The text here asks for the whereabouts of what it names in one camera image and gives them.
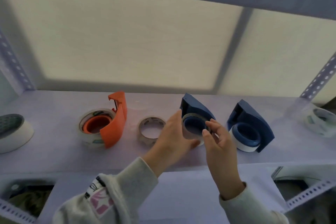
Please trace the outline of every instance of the hand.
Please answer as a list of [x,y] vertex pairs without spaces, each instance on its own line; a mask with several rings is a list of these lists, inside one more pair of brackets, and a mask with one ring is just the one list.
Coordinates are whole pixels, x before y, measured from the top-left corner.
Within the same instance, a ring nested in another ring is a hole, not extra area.
[[205,124],[219,136],[211,135],[206,129],[202,131],[210,173],[220,195],[225,200],[233,199],[245,189],[238,174],[236,146],[228,130],[216,120]]
[[156,143],[143,160],[159,177],[163,171],[178,162],[188,151],[200,144],[197,139],[187,140],[182,135],[182,110],[169,118]]

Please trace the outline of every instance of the gray sleeve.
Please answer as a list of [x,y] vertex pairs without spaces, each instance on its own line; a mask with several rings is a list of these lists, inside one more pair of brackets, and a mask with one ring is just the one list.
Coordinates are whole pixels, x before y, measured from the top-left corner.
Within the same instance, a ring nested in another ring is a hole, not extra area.
[[86,193],[68,200],[56,211],[53,224],[137,222],[137,209],[157,183],[146,162],[137,158],[116,176],[99,174]]
[[224,201],[219,196],[219,203],[230,224],[288,224],[282,213],[267,210],[247,184],[245,190],[231,200]]

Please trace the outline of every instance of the blue tape dispenser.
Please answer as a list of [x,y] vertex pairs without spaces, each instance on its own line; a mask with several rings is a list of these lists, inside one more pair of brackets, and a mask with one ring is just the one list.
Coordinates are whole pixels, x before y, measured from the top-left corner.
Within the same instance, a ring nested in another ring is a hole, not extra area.
[[274,139],[267,122],[243,99],[233,109],[227,128],[237,148],[245,152],[261,152]]
[[215,116],[201,102],[192,95],[186,93],[182,98],[180,109],[182,110],[182,124],[189,132],[202,135],[202,130],[211,130],[205,125],[205,121],[216,119]]

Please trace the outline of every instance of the person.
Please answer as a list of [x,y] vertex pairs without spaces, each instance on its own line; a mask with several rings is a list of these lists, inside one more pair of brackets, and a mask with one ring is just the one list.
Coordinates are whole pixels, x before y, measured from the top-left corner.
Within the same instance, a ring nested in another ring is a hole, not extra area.
[[[213,119],[206,125],[215,133],[202,132],[207,163],[229,222],[288,223],[283,214],[268,211],[254,197],[248,184],[241,181],[236,146],[227,129]],[[116,176],[99,174],[86,193],[68,200],[56,211],[53,224],[137,223],[137,209],[158,183],[158,177],[199,143],[183,137],[181,110],[178,110],[147,154]]]

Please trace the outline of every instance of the person's right hand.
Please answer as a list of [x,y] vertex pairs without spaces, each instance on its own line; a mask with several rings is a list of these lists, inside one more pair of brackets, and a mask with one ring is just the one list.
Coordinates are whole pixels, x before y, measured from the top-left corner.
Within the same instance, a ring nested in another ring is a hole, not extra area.
[[228,130],[216,120],[205,124],[218,135],[211,135],[206,129],[202,132],[210,173],[223,199],[233,199],[245,189],[238,174],[236,146]]

